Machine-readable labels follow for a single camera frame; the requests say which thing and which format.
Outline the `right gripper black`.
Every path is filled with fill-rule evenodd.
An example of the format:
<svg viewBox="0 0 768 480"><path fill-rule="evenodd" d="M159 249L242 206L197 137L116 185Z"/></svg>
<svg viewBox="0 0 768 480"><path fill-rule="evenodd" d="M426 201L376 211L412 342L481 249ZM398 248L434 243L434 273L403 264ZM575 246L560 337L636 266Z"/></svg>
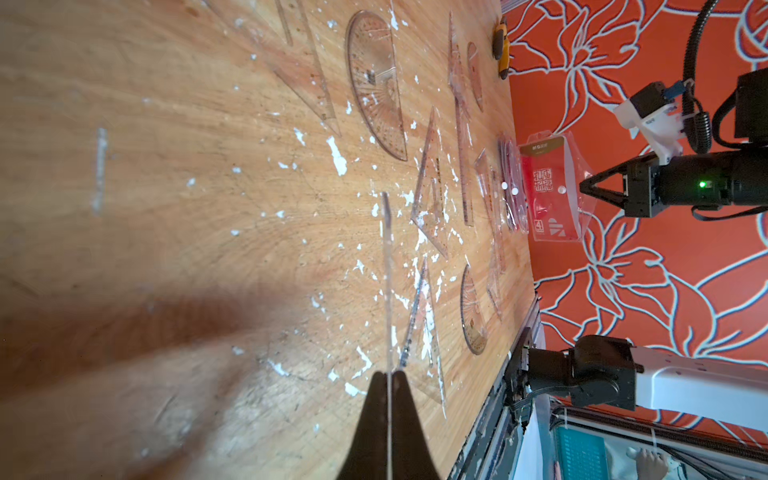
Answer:
<svg viewBox="0 0 768 480"><path fill-rule="evenodd" d="M624 194L601 184L623 175ZM675 157L666 165L650 154L624 161L580 182L582 194L653 218L674 206L687 206L696 219L737 219L767 211L767 151L726 151Z"/></svg>

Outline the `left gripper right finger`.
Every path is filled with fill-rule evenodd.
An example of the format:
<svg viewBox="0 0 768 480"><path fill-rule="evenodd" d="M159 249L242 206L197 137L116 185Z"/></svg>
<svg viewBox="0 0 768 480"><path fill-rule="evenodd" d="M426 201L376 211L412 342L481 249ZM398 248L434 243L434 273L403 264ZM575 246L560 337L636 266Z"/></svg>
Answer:
<svg viewBox="0 0 768 480"><path fill-rule="evenodd" d="M392 374L393 479L438 479L406 373Z"/></svg>

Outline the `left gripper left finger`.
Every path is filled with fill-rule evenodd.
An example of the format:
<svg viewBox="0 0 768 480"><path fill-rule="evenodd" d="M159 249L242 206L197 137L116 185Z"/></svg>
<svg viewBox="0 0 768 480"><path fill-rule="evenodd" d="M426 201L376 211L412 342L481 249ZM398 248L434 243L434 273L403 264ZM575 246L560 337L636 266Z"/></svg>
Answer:
<svg viewBox="0 0 768 480"><path fill-rule="evenodd" d="M372 378L338 479L387 479L389 400L385 373Z"/></svg>

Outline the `red ruler set package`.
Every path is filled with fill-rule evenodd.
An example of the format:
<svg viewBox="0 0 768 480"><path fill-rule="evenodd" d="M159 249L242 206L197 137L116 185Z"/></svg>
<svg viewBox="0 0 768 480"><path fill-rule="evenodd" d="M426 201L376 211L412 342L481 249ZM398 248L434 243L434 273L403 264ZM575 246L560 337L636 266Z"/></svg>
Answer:
<svg viewBox="0 0 768 480"><path fill-rule="evenodd" d="M519 147L530 233L537 242L579 242L596 200L580 190L593 170L572 133L542 131Z"/></svg>
<svg viewBox="0 0 768 480"><path fill-rule="evenodd" d="M515 142L506 135L502 135L498 139L498 147L508 224L512 230L528 234L530 229L527 198L519 149Z"/></svg>

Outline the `clear protractor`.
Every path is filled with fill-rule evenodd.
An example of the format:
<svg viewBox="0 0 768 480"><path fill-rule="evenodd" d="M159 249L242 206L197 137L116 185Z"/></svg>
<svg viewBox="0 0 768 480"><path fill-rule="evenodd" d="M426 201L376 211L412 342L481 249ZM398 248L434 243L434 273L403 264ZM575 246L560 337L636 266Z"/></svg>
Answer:
<svg viewBox="0 0 768 480"><path fill-rule="evenodd" d="M393 35L372 11L360 10L346 30L346 64L355 101L374 142L399 161L407 160Z"/></svg>
<svg viewBox="0 0 768 480"><path fill-rule="evenodd" d="M474 355L481 355L488 343L488 333L469 264L462 275L460 313L466 344Z"/></svg>
<svg viewBox="0 0 768 480"><path fill-rule="evenodd" d="M484 110L482 81L480 76L479 52L474 42L467 46L468 75L476 104L480 111Z"/></svg>

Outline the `clear straight ruler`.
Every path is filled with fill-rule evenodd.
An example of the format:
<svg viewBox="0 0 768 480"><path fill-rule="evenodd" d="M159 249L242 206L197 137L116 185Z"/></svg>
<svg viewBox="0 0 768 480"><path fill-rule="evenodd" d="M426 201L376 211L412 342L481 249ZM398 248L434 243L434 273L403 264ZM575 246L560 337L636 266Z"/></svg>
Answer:
<svg viewBox="0 0 768 480"><path fill-rule="evenodd" d="M503 318L503 296L501 293L502 254L495 240L491 242L491 254L489 257L489 270L486 291L489 295L494 311L499 318Z"/></svg>
<svg viewBox="0 0 768 480"><path fill-rule="evenodd" d="M461 64L460 49L456 29L453 20L453 13L449 13L449 55L448 55L448 82L455 101L455 123L456 137L458 145L459 160L459 179L461 182L461 201L463 207L464 223L467 226L474 225L474 210L472 204L472 193L469 182L468 160L469 160L469 141L467 138L467 103L464 95L464 77Z"/></svg>
<svg viewBox="0 0 768 480"><path fill-rule="evenodd" d="M393 339L395 338L395 335L392 333L392 327L393 327L393 306L392 306L392 297L393 297L393 288L392 288L392 269L393 269L393 259L392 259L392 249L393 249L393 237L392 237L392 218L391 218L391 210L390 210L390 202L389 202L389 194L387 192L383 192L381 194L382 199L382 214L383 214L383 220L382 220L382 235L383 235L383 258L384 258L384 304L385 304L385 314L386 314L386 327L385 327L385 333L386 333L386 347L387 347L387 369L386 372L388 375L391 374L391 372L394 370L394 353L393 350L395 347L393 346Z"/></svg>

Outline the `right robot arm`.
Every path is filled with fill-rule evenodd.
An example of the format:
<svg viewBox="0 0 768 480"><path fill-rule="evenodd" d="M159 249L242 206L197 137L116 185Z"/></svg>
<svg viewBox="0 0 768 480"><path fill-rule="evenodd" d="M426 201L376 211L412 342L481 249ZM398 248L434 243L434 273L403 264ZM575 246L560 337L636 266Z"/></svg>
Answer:
<svg viewBox="0 0 768 480"><path fill-rule="evenodd" d="M698 1L527 1L506 17L520 141L571 133L595 171L646 151L615 108L682 76ZM530 244L548 347L605 334L691 358L767 364L767 219L628 219L599 203L580 242Z"/></svg>

